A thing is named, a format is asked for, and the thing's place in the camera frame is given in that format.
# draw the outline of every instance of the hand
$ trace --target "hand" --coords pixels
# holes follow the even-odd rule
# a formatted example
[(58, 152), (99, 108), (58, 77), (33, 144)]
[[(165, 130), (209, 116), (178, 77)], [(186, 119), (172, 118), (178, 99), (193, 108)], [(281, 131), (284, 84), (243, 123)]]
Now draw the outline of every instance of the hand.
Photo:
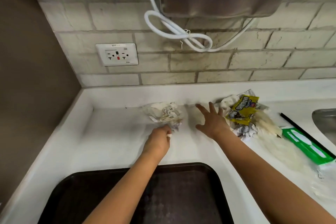
[(168, 125), (153, 129), (143, 147), (142, 155), (154, 157), (159, 163), (170, 147), (168, 134), (171, 134), (171, 128)]
[(223, 117), (223, 109), (221, 107), (218, 110), (218, 114), (216, 113), (215, 107), (211, 102), (209, 102), (210, 112), (208, 112), (208, 110), (200, 104), (196, 104), (196, 107), (205, 117), (205, 124), (197, 124), (196, 128), (204, 133), (206, 136), (217, 141), (219, 137), (223, 135), (223, 133), (227, 133), (228, 131), (230, 131), (230, 127)]

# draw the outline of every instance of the power outlet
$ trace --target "power outlet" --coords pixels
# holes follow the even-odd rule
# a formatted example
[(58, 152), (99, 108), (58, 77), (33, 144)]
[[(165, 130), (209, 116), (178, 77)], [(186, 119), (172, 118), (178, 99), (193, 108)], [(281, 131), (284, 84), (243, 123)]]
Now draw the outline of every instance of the power outlet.
[(135, 44), (96, 44), (96, 48), (104, 66), (139, 64)]

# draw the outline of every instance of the snack wrapper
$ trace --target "snack wrapper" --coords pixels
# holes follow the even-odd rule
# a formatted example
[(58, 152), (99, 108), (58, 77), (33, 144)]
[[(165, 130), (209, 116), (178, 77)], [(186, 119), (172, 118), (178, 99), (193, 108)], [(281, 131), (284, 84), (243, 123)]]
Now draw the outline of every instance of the snack wrapper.
[(226, 116), (227, 119), (243, 125), (249, 125), (255, 113), (259, 97), (243, 95)]

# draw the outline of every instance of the brick wall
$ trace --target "brick wall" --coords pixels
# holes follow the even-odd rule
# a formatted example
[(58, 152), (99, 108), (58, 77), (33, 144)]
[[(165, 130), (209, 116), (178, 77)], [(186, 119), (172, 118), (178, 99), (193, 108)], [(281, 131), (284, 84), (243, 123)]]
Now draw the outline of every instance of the brick wall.
[[(202, 54), (152, 33), (143, 19), (148, 0), (39, 1), (84, 86), (336, 78), (336, 0), (284, 0), (223, 51)], [(247, 23), (175, 22), (206, 33), (215, 47)], [(136, 43), (139, 65), (103, 67), (95, 49), (102, 43)]]

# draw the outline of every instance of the black tray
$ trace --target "black tray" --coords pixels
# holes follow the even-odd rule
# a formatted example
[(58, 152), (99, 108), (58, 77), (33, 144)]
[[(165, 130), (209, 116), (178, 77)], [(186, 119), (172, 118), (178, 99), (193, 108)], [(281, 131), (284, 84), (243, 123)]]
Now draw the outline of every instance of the black tray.
[[(51, 193), (38, 224), (82, 224), (128, 168), (75, 173)], [(233, 223), (221, 181), (203, 163), (158, 166), (131, 223)]]

